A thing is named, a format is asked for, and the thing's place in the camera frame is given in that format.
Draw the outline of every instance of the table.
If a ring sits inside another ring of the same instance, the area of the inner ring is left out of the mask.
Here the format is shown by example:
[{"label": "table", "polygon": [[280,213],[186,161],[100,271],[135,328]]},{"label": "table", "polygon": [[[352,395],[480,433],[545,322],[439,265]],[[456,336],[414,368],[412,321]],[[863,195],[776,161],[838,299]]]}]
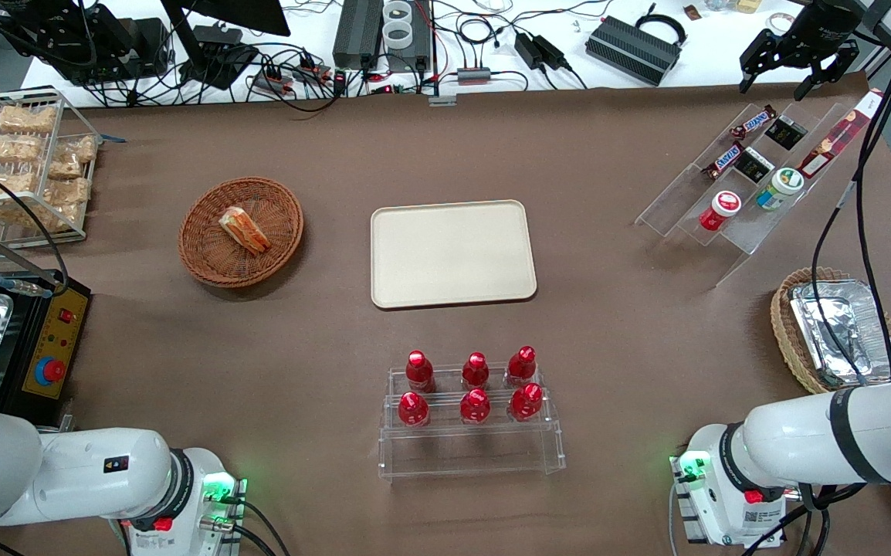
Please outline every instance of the table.
[{"label": "table", "polygon": [[[866,86],[851,76],[803,107],[818,114],[852,103]],[[746,98],[716,87],[471,95],[450,110],[372,97],[308,119],[277,104],[88,110],[97,129],[129,142],[104,145],[89,237],[62,246],[72,276],[95,293],[72,366],[78,425],[155,429],[171,446],[216,451],[250,479],[251,502],[294,556],[666,556],[667,456],[702,425],[805,395],[781,361],[767,307],[782,278],[808,264],[856,151],[716,289],[729,265],[721,253],[661,242],[632,223],[746,102],[781,109],[792,89],[760,85]],[[178,226],[203,192],[242,175],[290,187],[307,232],[261,287],[205,288],[178,261]],[[885,144],[866,184],[891,316]],[[527,208],[533,299],[372,305],[374,210],[490,199]],[[847,208],[823,264],[861,274],[854,231]],[[445,365],[474,349],[499,359],[524,344],[538,350],[557,395],[565,471],[378,478],[388,367],[414,348]],[[798,532],[765,554],[794,554]],[[4,528],[0,539],[29,556],[122,554],[97,518]],[[740,552],[679,546],[682,556]],[[834,507],[827,554],[891,555],[886,489]]]},{"label": "table", "polygon": [[[700,5],[700,14],[703,18],[699,21],[692,22],[683,14],[683,3],[688,0],[663,0],[657,3],[656,13],[671,15],[681,21],[683,27],[686,28],[686,34],[689,38],[683,45],[682,55],[674,68],[668,73],[663,82],[662,87],[689,87],[689,86],[705,86],[705,85],[733,85],[741,81],[739,56],[753,38],[761,29],[764,28],[764,22],[770,14],[776,12],[784,12],[796,14],[801,10],[799,4],[789,2],[788,0],[764,0],[762,7],[757,13],[746,15],[735,11],[711,12]],[[459,9],[481,12],[473,0],[455,0],[449,3]],[[590,87],[609,87],[609,88],[636,88],[647,87],[644,83],[621,73],[607,64],[602,63],[593,57],[588,56],[584,51],[584,43],[590,32],[600,25],[598,16],[601,14],[613,15],[623,21],[634,22],[640,15],[647,12],[649,0],[611,0],[603,4],[591,4],[582,7],[583,13],[594,14],[594,17],[584,17],[570,13],[542,15],[524,22],[519,22],[520,27],[527,29],[534,34],[544,34],[555,46],[562,49],[566,53],[566,59],[572,64],[574,70],[580,74],[583,81]],[[520,12],[538,10],[538,9],[555,9],[569,8],[575,3],[560,0],[553,3],[548,0],[516,0],[515,7],[504,15],[513,17]],[[120,2],[107,3],[107,7],[113,11],[117,17],[129,18],[151,18],[158,17],[166,22],[167,15],[161,8],[159,2],[152,0],[123,0]],[[321,5],[315,5],[309,8],[312,10],[321,10]],[[455,28],[456,17],[442,17],[453,11],[449,5],[443,4],[436,0],[434,2],[434,11],[436,21],[445,27]],[[286,15],[290,23],[291,36],[252,36],[251,32],[244,31],[244,42],[257,45],[263,53],[277,53],[283,46],[270,45],[272,42],[287,42],[294,45],[304,46],[309,52],[322,56],[327,63],[332,63],[332,45],[335,39],[337,23],[339,22],[340,8],[337,5],[329,6],[323,13],[314,14],[305,11],[295,11],[293,6],[286,3]],[[190,15],[188,21],[192,25],[211,25],[215,20],[205,17],[204,15]],[[579,22],[580,32],[576,32],[573,22]],[[646,31],[666,41],[675,41],[675,33],[668,28],[667,25],[651,22],[646,27],[642,27]],[[476,25],[471,25],[468,29],[471,36],[476,36],[475,32],[481,32]],[[486,45],[483,58],[486,66],[495,71],[522,71],[529,73],[523,60],[513,49],[513,33],[510,29],[499,36],[501,46],[494,49],[492,43]],[[187,54],[181,48],[181,43],[174,38],[174,51],[177,54],[177,60],[185,60]],[[466,45],[467,61],[473,66],[473,55],[469,52],[469,46]],[[448,53],[449,66],[446,67],[446,53]],[[441,73],[450,73],[455,71],[457,66],[461,66],[462,54],[460,53],[459,43],[455,36],[447,32],[439,32],[439,70]],[[251,66],[247,68],[244,76],[238,78],[233,85],[234,97],[243,100],[247,94],[246,75],[254,75],[259,68]],[[769,73],[764,73],[757,78],[757,83],[774,83],[788,82],[798,83],[805,77],[806,71],[801,69],[780,68]],[[456,85],[455,77],[446,79],[442,85],[442,95],[453,95],[463,92],[497,92],[505,90],[520,90],[523,88],[523,79],[517,75],[503,76],[505,79],[497,79],[495,82],[486,85]],[[579,83],[575,78],[566,73],[565,70],[554,71],[551,73],[551,79],[558,88],[579,88]],[[140,90],[151,85],[155,85],[157,79],[154,77],[141,79]],[[414,85],[414,77],[409,73],[397,74],[388,80],[381,82],[382,84],[399,84],[406,87]],[[36,87],[41,85],[50,85],[60,88],[65,96],[78,107],[99,106],[100,101],[93,98],[90,93],[79,87],[74,87],[61,76],[52,67],[41,63],[39,59],[34,59],[30,64],[30,70],[23,80],[23,86]],[[547,90],[550,89],[544,77],[538,72],[533,71],[529,75],[530,90]],[[163,85],[158,85],[153,92],[164,90]],[[192,83],[184,88],[185,98],[194,95],[199,91],[199,85]],[[351,86],[351,94],[356,94],[357,86]],[[168,94],[159,98],[162,102],[170,102],[174,99],[174,94]],[[254,100],[268,100],[254,96]],[[209,89],[202,95],[202,103],[223,103],[230,102],[231,97],[227,91],[219,89]]]}]

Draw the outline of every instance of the red drink bottle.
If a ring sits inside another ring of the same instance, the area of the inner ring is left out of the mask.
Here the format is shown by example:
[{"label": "red drink bottle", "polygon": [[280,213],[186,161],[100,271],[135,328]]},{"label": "red drink bottle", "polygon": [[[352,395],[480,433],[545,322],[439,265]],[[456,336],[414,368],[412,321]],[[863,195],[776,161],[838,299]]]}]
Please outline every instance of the red drink bottle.
[{"label": "red drink bottle", "polygon": [[435,391],[435,376],[432,375],[432,362],[421,351],[408,355],[408,365],[404,368],[411,390],[423,394]]},{"label": "red drink bottle", "polygon": [[487,398],[487,393],[480,388],[467,392],[459,402],[459,414],[462,422],[467,425],[479,425],[487,420],[490,415],[490,398]]},{"label": "red drink bottle", "polygon": [[487,358],[479,351],[470,353],[466,365],[462,367],[462,386],[466,390],[485,388],[488,377],[490,377],[490,369],[487,367]]},{"label": "red drink bottle", "polygon": [[527,383],[510,396],[508,415],[515,420],[528,420],[541,410],[542,391],[538,384]]},{"label": "red drink bottle", "polygon": [[526,345],[510,357],[508,370],[504,373],[504,384],[511,388],[524,386],[534,376],[534,348]]},{"label": "red drink bottle", "polygon": [[405,392],[397,405],[397,416],[405,426],[425,426],[429,423],[429,403],[421,395]]}]

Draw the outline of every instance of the wicker basket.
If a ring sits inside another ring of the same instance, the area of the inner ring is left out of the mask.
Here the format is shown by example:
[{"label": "wicker basket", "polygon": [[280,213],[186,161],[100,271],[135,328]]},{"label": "wicker basket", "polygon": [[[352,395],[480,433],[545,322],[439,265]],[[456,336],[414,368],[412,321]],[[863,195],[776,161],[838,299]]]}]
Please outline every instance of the wicker basket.
[{"label": "wicker basket", "polygon": [[[258,256],[241,246],[219,225],[231,205],[248,212],[270,249]],[[221,183],[188,210],[178,233],[178,255],[195,279],[219,288],[242,288],[261,282],[287,263],[301,242],[301,205],[287,187],[261,177]]]},{"label": "wicker basket", "polygon": [[[817,280],[845,280],[848,278],[850,275],[845,272],[832,268],[816,268]],[[774,296],[771,297],[771,328],[774,330],[774,337],[778,340],[781,356],[785,359],[785,364],[788,364],[788,369],[795,375],[795,379],[799,380],[799,383],[812,394],[823,394],[830,392],[831,389],[817,377],[816,368],[809,356],[805,339],[796,324],[795,313],[792,312],[792,307],[788,303],[789,288],[805,284],[811,279],[812,271],[809,268],[801,268],[789,274],[788,278],[785,278],[785,281],[778,286]],[[888,334],[891,337],[891,319],[888,314],[886,314],[886,322]]]}]

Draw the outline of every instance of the control panel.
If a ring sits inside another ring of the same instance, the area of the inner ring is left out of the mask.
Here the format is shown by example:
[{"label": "control panel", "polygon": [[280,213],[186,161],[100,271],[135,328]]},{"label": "control panel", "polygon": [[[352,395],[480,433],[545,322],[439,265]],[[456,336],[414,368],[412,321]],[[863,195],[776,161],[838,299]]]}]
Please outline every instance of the control panel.
[{"label": "control panel", "polygon": [[24,392],[53,400],[61,397],[88,306],[89,298],[73,289],[51,299],[23,379]]}]

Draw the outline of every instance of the aluminum foil container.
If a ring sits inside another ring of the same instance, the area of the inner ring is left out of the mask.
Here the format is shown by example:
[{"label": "aluminum foil container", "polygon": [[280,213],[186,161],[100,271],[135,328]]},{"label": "aluminum foil container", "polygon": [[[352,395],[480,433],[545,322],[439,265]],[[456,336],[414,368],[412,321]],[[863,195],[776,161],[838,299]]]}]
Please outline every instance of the aluminum foil container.
[{"label": "aluminum foil container", "polygon": [[[819,379],[831,388],[887,383],[886,342],[868,284],[834,280],[817,282],[817,287],[826,321],[812,296],[812,284],[792,287],[788,299]],[[837,348],[830,331],[854,366]]]}]

